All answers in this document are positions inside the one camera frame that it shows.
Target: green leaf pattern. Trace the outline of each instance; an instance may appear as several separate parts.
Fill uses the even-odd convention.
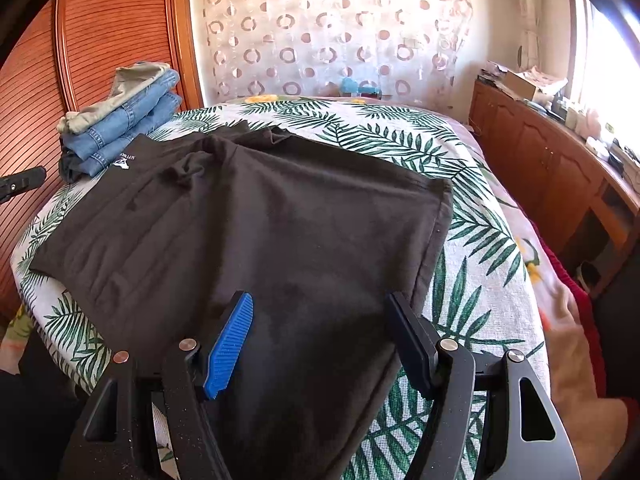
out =
[[[248,121],[252,128],[277,124],[308,139],[376,156],[428,178],[450,179],[452,223],[422,313],[441,335],[469,349],[502,354],[517,346],[530,356],[539,374],[547,373],[545,354],[540,351],[542,332],[533,321],[535,303],[520,251],[485,178],[488,169],[479,166],[449,121],[415,108],[302,98],[188,110],[174,115],[150,137],[169,140],[239,121]],[[88,392],[109,361],[110,350],[65,287],[28,267],[37,247],[100,177],[62,187],[22,234],[11,260],[24,306],[53,359]],[[514,316],[520,318],[516,325]],[[342,478],[404,478],[430,407],[400,370]],[[478,395],[460,479],[473,476],[483,417],[484,397]]]

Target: printed logo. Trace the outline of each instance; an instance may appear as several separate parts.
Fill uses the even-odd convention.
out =
[[[127,161],[135,160],[135,158],[136,157],[134,155],[127,155],[126,153],[121,153],[120,157],[112,162],[112,165],[122,168],[123,170],[128,170],[129,163]]]
[[[122,168],[123,170],[129,169],[129,165],[127,164],[127,159],[122,156],[118,160],[115,160],[113,165],[119,168]]]

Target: folded clothes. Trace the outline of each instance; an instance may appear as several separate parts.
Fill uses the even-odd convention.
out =
[[[135,126],[158,104],[162,95],[166,94],[169,88],[175,86],[179,80],[178,73],[169,69],[151,85],[132,96],[82,134],[62,134],[60,138],[63,146],[74,152],[81,160],[87,160],[90,155]]]
[[[117,68],[109,97],[99,103],[85,106],[79,112],[67,112],[58,122],[58,132],[81,134],[151,85],[169,69],[167,63],[149,61],[139,61],[132,66]]]
[[[92,153],[86,160],[82,160],[63,147],[63,155],[58,164],[58,171],[65,182],[76,182],[83,174],[95,176],[116,160],[122,150],[138,135],[147,135],[158,126],[162,126],[180,106],[182,98],[176,94],[164,94],[156,106],[132,128],[113,140],[100,150]]]

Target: window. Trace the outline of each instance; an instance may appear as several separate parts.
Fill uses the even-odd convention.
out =
[[[595,108],[621,144],[640,154],[640,66],[616,28],[588,0],[574,0],[574,74],[569,97]]]

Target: blue object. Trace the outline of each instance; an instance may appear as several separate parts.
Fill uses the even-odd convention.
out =
[[[358,95],[375,95],[379,98],[382,95],[380,88],[375,88],[369,85],[363,85],[358,87]]]
[[[350,77],[345,77],[340,83],[340,93],[341,94],[355,94],[358,92],[358,83],[356,83]]]
[[[207,398],[215,399],[229,384],[238,355],[254,319],[254,299],[247,292],[232,298],[233,310],[207,358],[207,375],[203,384]]]
[[[116,108],[103,120],[90,126],[79,135],[63,134],[62,144],[81,160],[87,160],[98,150],[128,132],[158,104],[160,98],[180,81],[175,70],[169,69],[151,85]]]
[[[153,110],[126,133],[98,150],[98,152],[91,154],[87,160],[80,161],[79,158],[75,158],[70,164],[71,170],[85,173],[89,176],[96,176],[114,160],[119,158],[123,150],[138,135],[148,135],[167,122],[181,101],[182,98],[176,94],[164,94]]]

